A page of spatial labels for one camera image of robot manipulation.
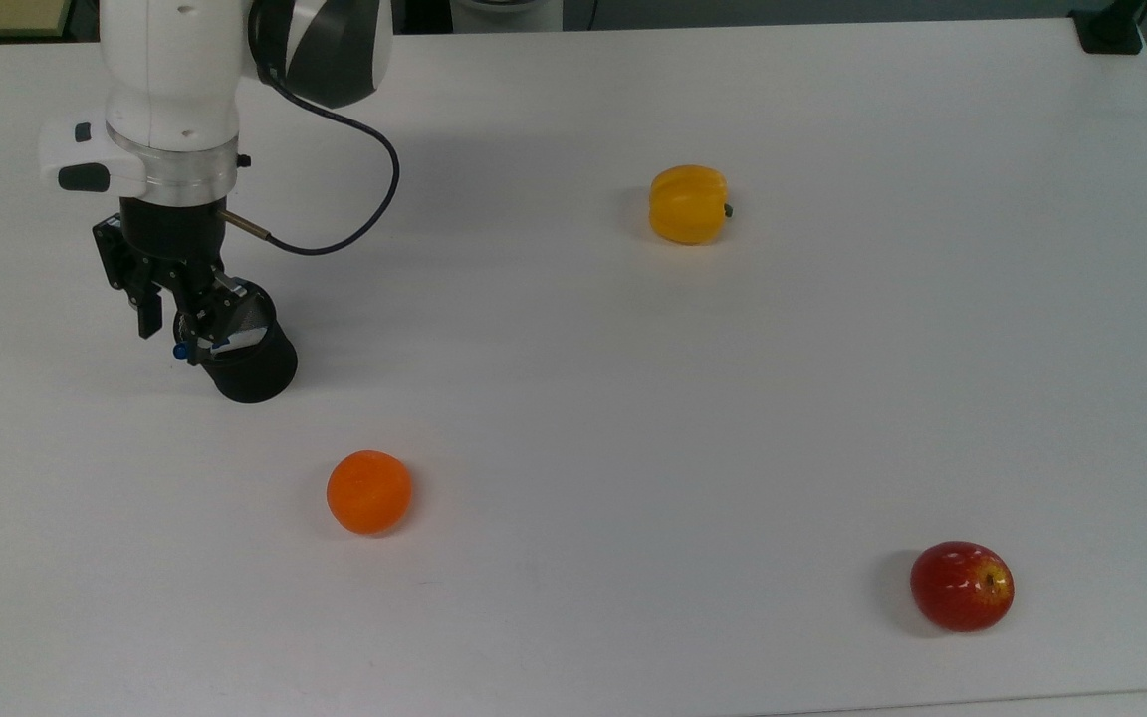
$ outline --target black cylinder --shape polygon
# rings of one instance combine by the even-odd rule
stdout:
[[[290,385],[299,357],[281,324],[273,318],[259,343],[206,359],[201,367],[214,381],[219,393],[237,404],[259,404]]]

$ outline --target black bracket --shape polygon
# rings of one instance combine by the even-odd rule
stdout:
[[[1136,11],[1141,5],[1144,0],[1116,0],[1100,11],[1070,10],[1083,50],[1092,55],[1139,55],[1144,41]]]

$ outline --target table surface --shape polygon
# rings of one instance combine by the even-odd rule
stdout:
[[[373,235],[233,232],[299,374],[135,338],[36,178],[95,46],[0,47],[0,714],[721,717],[1147,691],[1147,54],[1068,20],[400,37]],[[243,83],[229,208],[344,235],[383,153]],[[713,246],[651,177],[727,173]],[[405,460],[399,531],[325,480]],[[996,548],[942,634],[919,550]]]
[[[0,0],[0,37],[60,36],[69,0]]]

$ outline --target orange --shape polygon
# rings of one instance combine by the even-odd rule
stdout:
[[[341,460],[330,473],[327,505],[336,521],[360,535],[375,535],[396,525],[409,508],[411,474],[379,450],[361,450]]]

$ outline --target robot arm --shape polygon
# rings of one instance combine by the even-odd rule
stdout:
[[[247,41],[264,81],[338,108],[372,94],[387,69],[389,0],[101,0],[114,87],[103,109],[45,128],[40,163],[60,189],[118,196],[122,210],[93,233],[140,335],[162,327],[158,291],[171,291],[177,358],[255,404],[290,384],[298,359],[268,295],[224,273],[219,257],[233,219],[224,198],[249,163],[235,103]]]

